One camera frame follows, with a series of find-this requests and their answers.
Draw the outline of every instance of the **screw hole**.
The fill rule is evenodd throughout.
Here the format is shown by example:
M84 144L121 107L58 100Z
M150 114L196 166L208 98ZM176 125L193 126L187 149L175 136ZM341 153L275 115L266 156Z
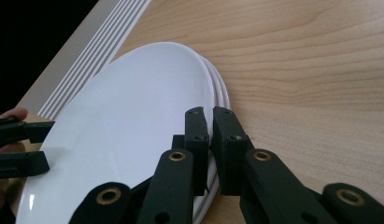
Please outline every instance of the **screw hole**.
M96 196L96 202L102 205L115 203L121 196L118 188L104 189Z
M230 138L233 140L240 140L242 137L240 135L233 135L233 136L230 136Z
M341 201L350 205L361 206L364 204L363 197L350 189L338 189L336 195Z
M162 212L162 213L157 214L156 218L154 218L154 220L158 224L165 224L165 223L169 222L170 216L168 215L168 213Z
M182 152L173 152L169 154L169 159L171 161L183 161L186 158L186 155Z
M270 154L268 154L266 152L262 152L262 151L258 151L258 152L253 153L253 157L258 161L270 161L271 160Z
M303 213L302 214L302 219L306 222L306 223L311 223L311 224L315 224L315 223L318 223L318 220L315 216L309 214L309 213Z

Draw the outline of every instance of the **human hand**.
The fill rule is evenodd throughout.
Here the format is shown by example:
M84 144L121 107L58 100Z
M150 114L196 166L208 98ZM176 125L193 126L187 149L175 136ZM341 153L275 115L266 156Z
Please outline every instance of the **human hand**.
M28 115L28 111L24 108L15 107L13 109L8 110L4 114L0 115L0 119L8 118L11 116L17 117L19 121L22 121ZM25 146L22 142L16 142L13 144L8 144L0 148L0 153L6 152L23 152L25 151ZM8 179L0 179L0 209L5 204L5 191L4 188L8 184Z

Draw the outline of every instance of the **dark floor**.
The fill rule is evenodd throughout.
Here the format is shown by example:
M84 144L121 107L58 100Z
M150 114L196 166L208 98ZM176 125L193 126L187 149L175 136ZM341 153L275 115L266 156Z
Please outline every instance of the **dark floor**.
M0 0L0 114L14 107L98 0Z

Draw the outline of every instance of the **plate stack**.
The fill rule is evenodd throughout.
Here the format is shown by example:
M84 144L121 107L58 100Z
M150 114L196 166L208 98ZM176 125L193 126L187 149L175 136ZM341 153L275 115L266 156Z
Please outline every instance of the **plate stack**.
M212 136L212 109L230 109L218 70L192 49L159 42L134 49L92 78L62 111L40 150L50 171L28 177L17 223L68 223L84 197L107 182L130 188L154 174L184 115L202 106ZM209 193L194 197L200 223L219 187L209 158Z

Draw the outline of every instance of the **wood grain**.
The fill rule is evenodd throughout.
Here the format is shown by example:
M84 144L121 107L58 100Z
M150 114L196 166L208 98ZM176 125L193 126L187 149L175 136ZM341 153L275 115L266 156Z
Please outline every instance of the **wood grain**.
M384 204L384 0L152 1L115 59L160 41L209 59L254 146L307 187ZM239 215L217 197L203 223L242 222L228 206Z

